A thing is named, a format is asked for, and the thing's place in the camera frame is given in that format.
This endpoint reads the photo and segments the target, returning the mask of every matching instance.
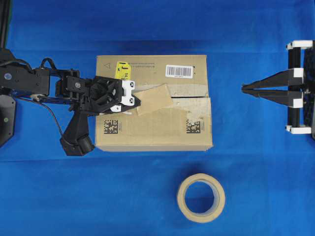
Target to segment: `barcode label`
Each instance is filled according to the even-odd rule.
[[[192,79],[192,66],[166,65],[166,77]]]

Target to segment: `masking tape roll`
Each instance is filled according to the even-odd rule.
[[[186,191],[195,182],[203,182],[209,185],[214,195],[213,205],[204,213],[195,213],[189,210],[185,202]],[[225,204],[225,193],[221,184],[213,177],[206,174],[195,174],[186,178],[177,192],[177,203],[184,216],[191,221],[207,223],[216,219],[223,211]]]

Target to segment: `brown packing tape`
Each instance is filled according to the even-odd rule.
[[[214,202],[210,209],[204,213],[195,213],[189,210],[185,202],[186,191],[195,182],[203,182],[209,185],[214,195]],[[225,193],[221,184],[212,176],[206,174],[195,174],[186,178],[177,192],[177,203],[184,216],[197,223],[207,223],[216,219],[223,211],[225,205]]]
[[[134,95],[141,100],[141,106],[137,107],[139,116],[173,105],[166,84],[137,92]]]

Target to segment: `brown cardboard box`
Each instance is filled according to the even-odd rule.
[[[153,65],[133,66],[131,70],[131,79],[139,91],[135,95],[142,101],[140,107],[96,117],[98,148],[164,151],[212,147],[206,56],[98,56],[96,74],[114,77],[118,61]],[[166,77],[166,65],[194,66],[193,76]]]

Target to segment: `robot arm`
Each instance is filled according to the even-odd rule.
[[[51,67],[45,67],[45,62],[49,62]],[[49,97],[51,76],[59,77],[55,97]],[[131,94],[134,88],[134,81],[100,76],[82,79],[77,70],[58,70],[49,58],[44,59],[40,67],[32,69],[26,61],[16,59],[8,49],[1,48],[0,146],[13,135],[14,98],[18,98],[50,111],[58,125],[60,143],[67,155],[85,155],[94,149],[89,138],[88,116],[124,112],[140,106],[140,100]],[[74,111],[74,115],[64,133],[53,112],[44,103],[70,105],[69,110]]]

